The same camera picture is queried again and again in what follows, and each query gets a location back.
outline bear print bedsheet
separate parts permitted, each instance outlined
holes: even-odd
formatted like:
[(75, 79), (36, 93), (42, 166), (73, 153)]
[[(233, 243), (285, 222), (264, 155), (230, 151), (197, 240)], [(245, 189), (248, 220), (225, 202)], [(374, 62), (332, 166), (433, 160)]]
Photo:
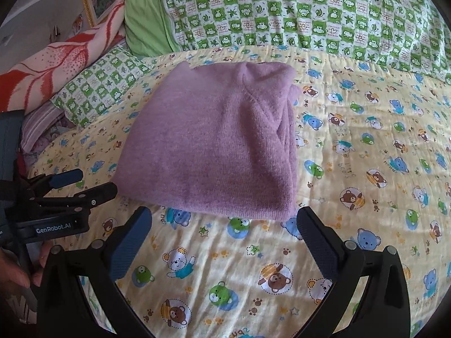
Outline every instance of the bear print bedsheet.
[[(285, 46), (161, 56), (148, 60), (151, 73), (109, 113), (50, 144), (30, 175), (82, 169), (83, 180), (54, 190), (59, 196), (108, 181), (139, 111), (184, 60), (280, 61), (297, 70), (297, 203), (363, 249), (396, 247), (415, 335), (451, 282), (451, 89), (441, 81)], [(105, 239), (141, 204), (118, 196), (93, 209), (89, 232), (56, 242), (77, 249)], [(157, 337), (291, 337), (331, 286), (294, 217), (250, 221), (145, 205), (152, 230), (117, 284)], [(364, 282), (339, 328), (349, 323)], [(82, 284), (99, 323), (111, 330), (89, 281)]]

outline checkered pillow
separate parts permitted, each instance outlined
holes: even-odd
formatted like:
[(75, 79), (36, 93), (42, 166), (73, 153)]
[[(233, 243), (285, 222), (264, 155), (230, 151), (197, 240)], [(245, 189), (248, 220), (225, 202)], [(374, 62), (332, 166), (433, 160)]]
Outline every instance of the checkered pillow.
[(86, 127), (149, 71), (145, 63), (116, 46), (69, 81), (51, 102), (64, 109), (66, 117), (74, 124)]

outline blue gripper pad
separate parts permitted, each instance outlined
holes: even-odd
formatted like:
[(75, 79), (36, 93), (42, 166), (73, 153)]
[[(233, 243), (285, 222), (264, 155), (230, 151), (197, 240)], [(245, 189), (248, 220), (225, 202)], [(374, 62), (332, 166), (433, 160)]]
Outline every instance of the blue gripper pad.
[(53, 189), (62, 188), (69, 184), (76, 183), (83, 179), (83, 171), (81, 169), (69, 170), (68, 172), (62, 172), (52, 176), (49, 181), (49, 185)]
[(338, 255), (322, 231), (327, 229), (310, 207), (303, 207), (296, 217), (299, 233), (312, 254), (313, 259), (326, 279), (336, 281), (338, 277)]
[(107, 244), (112, 241), (117, 245), (111, 251), (109, 260), (109, 275), (112, 281), (125, 277), (151, 227), (152, 213), (147, 207), (138, 207), (125, 225), (114, 230), (107, 239)]

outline bolt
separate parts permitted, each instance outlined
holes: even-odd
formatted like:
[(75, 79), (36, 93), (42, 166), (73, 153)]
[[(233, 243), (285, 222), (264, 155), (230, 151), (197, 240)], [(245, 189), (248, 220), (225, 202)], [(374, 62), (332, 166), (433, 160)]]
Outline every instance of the bolt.
[(346, 240), (344, 242), (344, 245), (346, 248), (348, 248), (349, 250), (354, 250), (355, 248), (357, 248), (357, 244), (354, 243), (352, 240)]
[(102, 239), (96, 239), (91, 243), (91, 248), (93, 249), (100, 249), (103, 246), (103, 240)]
[(52, 254), (58, 254), (62, 249), (61, 245), (55, 245), (51, 247), (50, 252)]
[(389, 245), (389, 246), (387, 246), (387, 252), (389, 252), (392, 255), (396, 255), (397, 250), (393, 245)]

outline knit fabric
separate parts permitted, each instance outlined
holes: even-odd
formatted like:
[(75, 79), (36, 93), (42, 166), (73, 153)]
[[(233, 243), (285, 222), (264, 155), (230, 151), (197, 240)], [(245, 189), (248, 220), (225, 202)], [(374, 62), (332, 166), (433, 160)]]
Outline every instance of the knit fabric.
[(119, 194), (190, 212), (295, 214), (291, 98), (284, 63), (180, 63), (139, 113), (113, 182)]

